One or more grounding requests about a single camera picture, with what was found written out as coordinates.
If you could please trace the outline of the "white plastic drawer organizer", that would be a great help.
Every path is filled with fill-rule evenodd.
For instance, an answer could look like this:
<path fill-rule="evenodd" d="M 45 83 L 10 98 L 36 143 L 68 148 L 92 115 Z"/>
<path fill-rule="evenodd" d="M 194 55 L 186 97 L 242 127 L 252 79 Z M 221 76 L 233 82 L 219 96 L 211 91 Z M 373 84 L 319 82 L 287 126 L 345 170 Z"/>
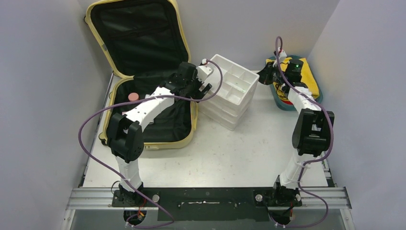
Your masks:
<path fill-rule="evenodd" d="M 214 72 L 204 82 L 212 85 L 205 97 L 211 96 L 219 84 L 222 85 L 213 98 L 199 103 L 198 112 L 233 131 L 253 99 L 259 75 L 219 54 L 210 60 L 219 66 L 223 79 L 220 80 L 218 67 L 208 63 Z"/>

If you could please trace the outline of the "yellow garment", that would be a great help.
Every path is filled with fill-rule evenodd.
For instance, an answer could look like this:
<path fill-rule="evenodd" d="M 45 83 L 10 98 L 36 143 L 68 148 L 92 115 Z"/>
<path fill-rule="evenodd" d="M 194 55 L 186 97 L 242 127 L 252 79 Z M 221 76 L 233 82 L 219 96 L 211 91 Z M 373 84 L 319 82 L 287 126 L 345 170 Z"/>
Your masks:
<path fill-rule="evenodd" d="M 302 79 L 301 82 L 306 84 L 308 87 L 309 91 L 312 93 L 312 97 L 315 100 L 321 101 L 322 100 L 322 92 L 319 89 L 319 86 L 316 82 L 316 79 L 314 78 L 311 69 L 309 67 L 309 64 L 307 63 L 306 58 L 301 58 L 299 56 L 289 56 L 287 57 L 284 62 L 282 63 L 282 70 L 285 71 L 287 68 L 287 62 L 293 60 L 293 59 L 299 59 L 304 62 L 304 65 L 301 70 L 301 75 Z M 276 99 L 280 99 L 283 103 L 285 104 L 292 104 L 288 99 L 287 96 L 282 92 L 281 86 L 277 85 L 276 83 L 270 85 L 270 89 L 272 93 L 276 93 Z"/>

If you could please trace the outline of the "teal transparent plastic tray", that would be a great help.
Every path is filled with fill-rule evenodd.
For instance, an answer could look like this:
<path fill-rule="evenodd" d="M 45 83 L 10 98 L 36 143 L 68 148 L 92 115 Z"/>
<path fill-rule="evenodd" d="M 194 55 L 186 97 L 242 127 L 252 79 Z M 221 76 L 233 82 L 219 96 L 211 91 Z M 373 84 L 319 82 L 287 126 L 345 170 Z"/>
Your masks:
<path fill-rule="evenodd" d="M 302 82 L 305 83 L 308 86 L 308 89 L 312 92 L 313 98 L 318 102 L 321 103 L 323 101 L 323 93 L 321 89 L 319 88 L 319 84 L 316 80 L 316 78 L 313 76 L 313 73 L 310 69 L 310 66 L 307 62 L 307 59 L 305 57 L 300 57 L 300 56 L 295 56 L 295 55 L 289 55 L 283 62 L 282 64 L 282 70 L 285 71 L 287 64 L 286 62 L 291 59 L 299 59 L 304 62 L 304 66 L 302 67 Z M 269 85 L 269 88 L 271 89 L 271 93 L 273 95 L 274 101 L 277 105 L 278 108 L 284 111 L 294 111 L 295 108 L 293 104 L 285 98 L 281 92 L 281 88 L 279 87 L 276 89 L 276 84 L 271 84 Z"/>

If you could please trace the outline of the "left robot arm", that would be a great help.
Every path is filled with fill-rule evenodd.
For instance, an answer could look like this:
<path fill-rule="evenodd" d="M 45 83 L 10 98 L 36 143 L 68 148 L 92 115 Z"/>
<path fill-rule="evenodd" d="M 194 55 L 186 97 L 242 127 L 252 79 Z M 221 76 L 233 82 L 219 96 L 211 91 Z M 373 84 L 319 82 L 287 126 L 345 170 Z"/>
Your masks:
<path fill-rule="evenodd" d="M 143 187 L 140 178 L 138 158 L 144 150 L 143 132 L 145 128 L 177 98 L 201 100 L 211 89 L 211 84 L 200 90 L 204 81 L 212 75 L 213 68 L 208 64 L 196 66 L 182 62 L 176 73 L 163 81 L 155 91 L 138 106 L 123 115 L 114 114 L 107 127 L 107 145 L 123 176 L 119 183 L 120 201 L 132 206 L 143 202 Z"/>

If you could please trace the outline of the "yellow hard-shell suitcase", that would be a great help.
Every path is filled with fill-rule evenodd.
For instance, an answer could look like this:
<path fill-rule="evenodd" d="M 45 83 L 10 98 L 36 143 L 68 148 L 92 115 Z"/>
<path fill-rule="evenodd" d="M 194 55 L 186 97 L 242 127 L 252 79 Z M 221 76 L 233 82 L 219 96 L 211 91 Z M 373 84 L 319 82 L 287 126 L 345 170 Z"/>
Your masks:
<path fill-rule="evenodd" d="M 128 95 L 151 95 L 180 63 L 190 61 L 190 51 L 174 0 L 101 0 L 87 8 L 84 20 L 119 77 L 99 134 L 106 144 L 111 116 L 134 107 Z"/>

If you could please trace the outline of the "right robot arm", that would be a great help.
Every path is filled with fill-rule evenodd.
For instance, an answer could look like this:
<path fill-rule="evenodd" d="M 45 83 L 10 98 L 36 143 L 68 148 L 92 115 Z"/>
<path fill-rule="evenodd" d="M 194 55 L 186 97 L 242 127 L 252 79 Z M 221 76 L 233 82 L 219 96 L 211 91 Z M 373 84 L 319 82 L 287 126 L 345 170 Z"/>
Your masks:
<path fill-rule="evenodd" d="M 298 184 L 312 161 L 328 150 L 331 143 L 330 125 L 334 122 L 334 114 L 331 111 L 324 113 L 313 103 L 312 92 L 302 81 L 303 66 L 302 60 L 290 59 L 285 70 L 280 71 L 277 62 L 272 60 L 259 72 L 260 83 L 280 88 L 298 112 L 292 135 L 293 155 L 274 183 L 269 205 L 299 203 Z"/>

